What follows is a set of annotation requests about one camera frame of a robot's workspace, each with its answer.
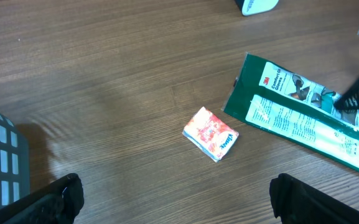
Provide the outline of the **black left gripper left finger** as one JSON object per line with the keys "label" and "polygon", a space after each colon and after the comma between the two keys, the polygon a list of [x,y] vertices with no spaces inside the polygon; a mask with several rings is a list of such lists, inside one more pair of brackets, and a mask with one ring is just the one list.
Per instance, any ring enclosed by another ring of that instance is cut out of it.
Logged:
{"label": "black left gripper left finger", "polygon": [[84,203],[81,179],[70,173],[0,208],[0,223],[73,224]]}

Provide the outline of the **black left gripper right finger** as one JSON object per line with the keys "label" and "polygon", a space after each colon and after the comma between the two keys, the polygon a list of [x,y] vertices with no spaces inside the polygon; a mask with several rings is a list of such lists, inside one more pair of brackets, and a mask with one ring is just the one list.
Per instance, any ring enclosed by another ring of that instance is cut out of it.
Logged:
{"label": "black left gripper right finger", "polygon": [[359,224],[359,211],[289,174],[271,180],[269,196],[275,218],[283,224]]}

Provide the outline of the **green white sachet packet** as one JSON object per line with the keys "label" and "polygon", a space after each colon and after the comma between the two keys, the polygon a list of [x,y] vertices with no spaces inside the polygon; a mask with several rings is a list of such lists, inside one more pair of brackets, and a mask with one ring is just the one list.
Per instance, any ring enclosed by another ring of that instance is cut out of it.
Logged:
{"label": "green white sachet packet", "polygon": [[334,107],[340,94],[252,54],[223,111],[359,171],[359,110]]}

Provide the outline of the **small orange white box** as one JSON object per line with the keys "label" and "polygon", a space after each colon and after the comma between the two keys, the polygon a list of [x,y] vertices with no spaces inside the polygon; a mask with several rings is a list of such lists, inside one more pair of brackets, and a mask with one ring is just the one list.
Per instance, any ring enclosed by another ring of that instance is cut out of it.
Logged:
{"label": "small orange white box", "polygon": [[182,134],[215,162],[228,153],[239,136],[205,107],[194,114]]}

